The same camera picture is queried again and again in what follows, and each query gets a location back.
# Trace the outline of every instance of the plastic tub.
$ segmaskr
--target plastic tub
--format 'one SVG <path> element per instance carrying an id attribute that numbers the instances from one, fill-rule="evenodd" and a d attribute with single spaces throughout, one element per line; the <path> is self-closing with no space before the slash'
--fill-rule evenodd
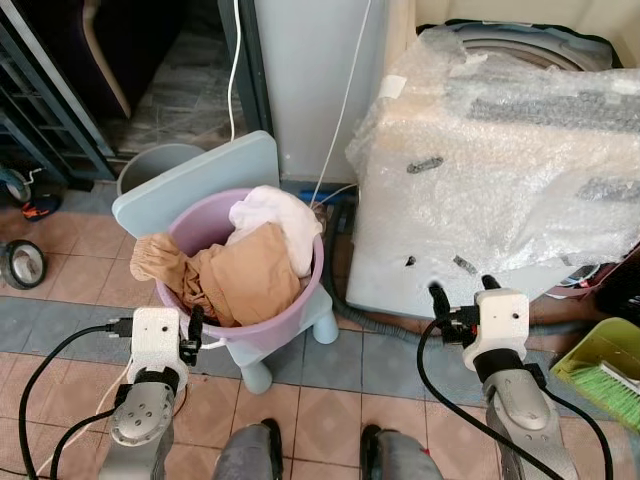
<path id="1" fill-rule="evenodd" d="M 214 243 L 224 245 L 234 230 L 229 221 L 229 210 L 236 202 L 244 200 L 250 191 L 228 190 L 211 195 L 180 215 L 169 227 L 169 233 L 180 250 L 193 256 Z M 215 339 L 225 339 L 229 346 L 242 343 L 243 347 L 256 352 L 271 352 L 285 345 L 304 328 L 306 307 L 320 283 L 323 261 L 322 239 L 318 235 L 313 242 L 311 281 L 289 308 L 270 320 L 248 327 L 204 325 L 203 334 Z M 190 313 L 166 285 L 161 282 L 156 282 L 156 285 L 164 305 L 178 307 L 186 314 Z"/>
<path id="2" fill-rule="evenodd" d="M 169 143 L 145 150 L 122 169 L 116 184 L 118 196 L 204 153 L 195 145 Z"/>

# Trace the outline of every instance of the gray trash can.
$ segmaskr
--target gray trash can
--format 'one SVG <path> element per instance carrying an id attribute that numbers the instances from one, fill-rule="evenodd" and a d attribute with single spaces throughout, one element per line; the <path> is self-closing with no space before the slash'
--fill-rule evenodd
<path id="1" fill-rule="evenodd" d="M 118 177 L 118 196 L 204 152 L 195 145 L 169 143 L 139 153 L 127 163 Z"/>

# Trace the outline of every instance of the plastic wrap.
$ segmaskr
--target plastic wrap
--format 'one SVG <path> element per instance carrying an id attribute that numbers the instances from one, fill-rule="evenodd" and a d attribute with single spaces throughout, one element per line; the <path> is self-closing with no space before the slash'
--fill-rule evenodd
<path id="1" fill-rule="evenodd" d="M 388 73 L 406 81 L 347 149 L 361 253 L 456 278 L 615 262 L 640 240 L 640 70 L 543 70 L 427 31 Z"/>

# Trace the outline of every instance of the white cable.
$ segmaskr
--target white cable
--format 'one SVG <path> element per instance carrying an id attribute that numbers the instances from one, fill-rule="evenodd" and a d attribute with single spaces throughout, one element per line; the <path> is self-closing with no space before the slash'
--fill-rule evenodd
<path id="1" fill-rule="evenodd" d="M 231 124 L 231 139 L 229 143 L 236 138 L 236 124 L 233 121 L 233 108 L 231 107 L 231 89 L 233 88 L 233 80 L 236 76 L 236 68 L 238 67 L 238 58 L 240 58 L 240 42 L 242 40 L 242 32 L 240 31 L 240 8 L 238 0 L 233 0 L 233 15 L 236 19 L 236 53 L 233 56 L 233 65 L 231 66 L 231 75 L 229 76 L 229 88 L 227 88 L 227 103 L 229 104 L 229 123 Z"/>
<path id="2" fill-rule="evenodd" d="M 316 203 L 316 207 L 319 207 L 320 205 L 322 205 L 323 203 L 325 203 L 327 200 L 331 200 L 333 197 L 335 197 L 336 195 L 338 195 L 339 193 L 344 192 L 345 190 L 349 190 L 350 188 L 353 187 L 357 187 L 358 184 L 357 183 L 352 183 L 351 185 L 347 185 L 346 187 L 342 187 L 339 188 L 338 190 L 336 190 L 335 192 L 333 192 L 331 195 L 329 195 L 328 197 L 324 198 L 322 201 Z"/>
<path id="3" fill-rule="evenodd" d="M 310 207 L 313 205 L 313 202 L 316 199 L 316 195 L 318 195 L 318 190 L 320 189 L 320 185 L 322 185 L 324 174 L 326 173 L 327 166 L 329 165 L 329 159 L 331 158 L 331 154 L 333 153 L 333 147 L 335 146 L 336 139 L 338 138 L 340 125 L 342 125 L 342 117 L 344 116 L 344 109 L 347 106 L 347 99 L 349 98 L 349 90 L 351 89 L 351 81 L 353 80 L 353 72 L 356 69 L 356 63 L 358 61 L 358 52 L 360 51 L 360 43 L 362 43 L 362 35 L 364 33 L 365 27 L 367 26 L 367 19 L 369 18 L 369 10 L 371 10 L 371 0 L 368 1 L 367 9 L 365 10 L 364 17 L 362 18 L 362 25 L 360 26 L 360 34 L 358 35 L 358 43 L 356 43 L 356 51 L 353 54 L 353 62 L 351 63 L 351 71 L 349 72 L 349 81 L 347 82 L 347 90 L 346 92 L 344 92 L 344 99 L 342 101 L 342 108 L 340 109 L 340 116 L 338 117 L 338 123 L 336 124 L 336 131 L 333 132 L 333 139 L 331 140 L 329 153 L 327 153 L 327 159 L 324 161 L 324 166 L 322 167 L 322 172 L 320 173 L 320 179 L 318 180 L 316 189 L 314 190 L 313 196 L 311 197 L 311 203 L 309 203 Z"/>
<path id="4" fill-rule="evenodd" d="M 124 370 L 122 371 L 122 373 L 120 374 L 120 376 L 118 378 L 116 378 L 115 382 L 113 382 L 111 384 L 111 386 L 109 387 L 109 389 L 106 391 L 106 393 L 104 394 L 104 396 L 102 397 L 102 400 L 100 400 L 100 403 L 98 404 L 98 408 L 96 408 L 96 413 L 95 415 L 100 413 L 100 410 L 102 410 L 102 406 L 104 405 L 104 402 L 107 401 L 107 397 L 109 396 L 109 394 L 111 393 L 111 391 L 117 387 L 118 385 L 120 385 L 120 382 L 122 382 L 122 379 L 124 378 L 124 376 L 127 374 L 127 372 L 129 371 L 129 367 L 131 366 L 131 364 L 133 363 L 133 357 L 129 358 L 129 361 L 127 362 L 127 366 L 124 367 Z M 73 443 L 78 440 L 87 430 L 89 429 L 89 425 L 86 425 L 82 430 L 80 430 L 78 432 L 78 434 L 73 437 L 71 440 L 69 440 L 65 446 L 62 448 L 62 451 L 64 452 L 68 447 L 70 447 L 71 445 L 73 445 Z M 38 471 L 36 472 L 36 476 L 39 476 L 42 473 L 42 470 L 44 470 L 44 468 L 49 465 L 49 463 L 51 462 L 51 460 L 53 460 L 53 455 L 51 455 L 49 458 L 47 458 L 46 462 L 44 462 L 42 464 L 42 466 L 38 469 Z"/>

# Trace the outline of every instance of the white wall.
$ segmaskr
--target white wall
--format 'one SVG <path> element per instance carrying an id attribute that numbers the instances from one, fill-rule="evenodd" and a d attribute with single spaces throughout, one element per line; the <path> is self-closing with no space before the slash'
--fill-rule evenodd
<path id="1" fill-rule="evenodd" d="M 325 176 L 330 182 L 355 180 L 344 150 L 382 77 L 387 0 L 371 2 Z M 259 0 L 255 6 L 281 176 L 317 180 L 340 114 L 367 0 Z"/>

